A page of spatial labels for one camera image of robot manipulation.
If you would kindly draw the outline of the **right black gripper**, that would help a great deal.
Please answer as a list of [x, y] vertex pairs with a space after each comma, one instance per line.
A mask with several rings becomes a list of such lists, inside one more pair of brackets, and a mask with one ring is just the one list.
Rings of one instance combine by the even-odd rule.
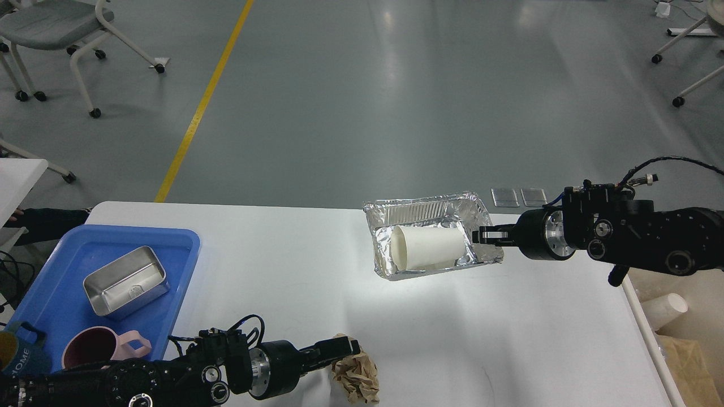
[[[515, 239], [510, 236], [515, 229]], [[479, 243], [498, 247], [518, 247], [527, 258], [564, 261], [576, 249], [564, 239], [563, 211], [537, 209], [523, 213], [515, 225], [479, 227]]]

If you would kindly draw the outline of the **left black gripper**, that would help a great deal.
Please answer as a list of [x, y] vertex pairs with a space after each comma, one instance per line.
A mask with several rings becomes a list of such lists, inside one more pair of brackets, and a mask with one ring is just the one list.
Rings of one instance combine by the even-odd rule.
[[[351, 337], [321, 340], [302, 350], [287, 340], [261, 343], [250, 350], [252, 384], [249, 394], [254, 399], [287, 394], [297, 386], [301, 376], [329, 376], [330, 364], [360, 353], [359, 342]], [[310, 371], [311, 365], [328, 366]]]

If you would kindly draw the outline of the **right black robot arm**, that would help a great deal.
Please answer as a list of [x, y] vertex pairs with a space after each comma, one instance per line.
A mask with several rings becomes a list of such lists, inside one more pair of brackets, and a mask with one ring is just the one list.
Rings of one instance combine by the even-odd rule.
[[656, 211], [651, 200], [638, 200], [635, 188], [657, 182], [655, 174], [636, 173], [657, 157], [630, 169], [617, 183], [566, 187], [556, 199], [524, 212], [514, 224], [481, 226], [472, 241], [517, 247], [525, 257], [564, 261], [578, 250], [610, 263], [608, 283], [618, 287], [631, 268], [672, 276], [691, 276], [723, 266], [722, 211], [687, 207]]

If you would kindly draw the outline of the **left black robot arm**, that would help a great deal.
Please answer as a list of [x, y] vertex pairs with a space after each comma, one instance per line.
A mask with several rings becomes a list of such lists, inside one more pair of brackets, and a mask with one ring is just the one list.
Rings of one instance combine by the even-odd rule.
[[361, 353], [347, 336], [295, 348], [286, 340], [264, 342], [265, 323], [248, 334], [248, 315], [227, 330], [202, 330], [195, 337], [169, 336], [177, 358], [106, 359], [52, 373], [43, 351], [45, 333], [13, 323], [2, 339], [3, 406], [220, 406], [232, 395], [266, 400], [291, 392], [299, 379]]

